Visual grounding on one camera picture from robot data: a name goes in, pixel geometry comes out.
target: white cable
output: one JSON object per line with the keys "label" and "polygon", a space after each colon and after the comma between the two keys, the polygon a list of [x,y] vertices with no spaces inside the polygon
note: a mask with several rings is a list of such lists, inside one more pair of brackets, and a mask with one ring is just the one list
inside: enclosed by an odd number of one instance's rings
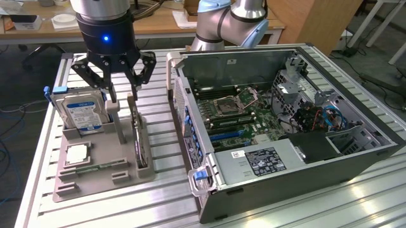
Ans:
{"label": "white cable", "polygon": [[[47,102],[47,100],[37,100],[37,101],[29,102],[29,103],[21,105],[17,109],[13,109],[13,110],[2,110],[2,109],[0,109],[0,112],[2,112],[2,113],[13,113],[13,112],[18,112],[19,111],[22,113],[23,112],[23,107],[26,108],[30,105],[34,105],[34,104],[38,104],[38,103],[43,103],[43,102]],[[34,110],[34,111],[29,111],[29,112],[25,112],[25,113],[39,113],[39,112],[42,112],[45,110],[46,110],[46,108],[45,109],[39,109],[39,110]]]}

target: paper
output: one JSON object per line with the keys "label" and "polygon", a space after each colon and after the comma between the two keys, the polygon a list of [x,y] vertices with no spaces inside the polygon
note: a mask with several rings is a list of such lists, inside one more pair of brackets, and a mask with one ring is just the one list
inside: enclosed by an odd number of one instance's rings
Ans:
{"label": "paper", "polygon": [[197,26],[196,22],[188,22],[182,11],[172,11],[173,19],[178,28],[193,29]]}
{"label": "paper", "polygon": [[22,2],[0,0],[0,15],[19,15]]}

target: aluminum extrusion table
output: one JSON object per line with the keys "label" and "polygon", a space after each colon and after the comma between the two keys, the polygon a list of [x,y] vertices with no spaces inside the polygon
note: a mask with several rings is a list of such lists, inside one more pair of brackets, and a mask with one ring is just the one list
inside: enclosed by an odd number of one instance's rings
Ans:
{"label": "aluminum extrusion table", "polygon": [[[313,48],[303,49],[327,69],[375,115],[406,139],[406,123],[353,79]],[[157,64],[149,83],[138,92],[137,107],[148,122],[156,179],[152,182],[53,203],[62,122],[47,107],[33,165],[25,187],[15,227],[160,227],[160,228],[269,228],[269,227],[372,227],[406,224],[406,151],[377,162],[351,181],[250,210],[213,223],[200,224],[165,96],[165,54],[180,49],[154,50]],[[62,59],[54,86],[85,85]],[[141,64],[134,65],[137,72]],[[125,104],[130,91],[124,74],[112,75],[117,99]],[[320,89],[328,87],[316,71],[308,77]]]}

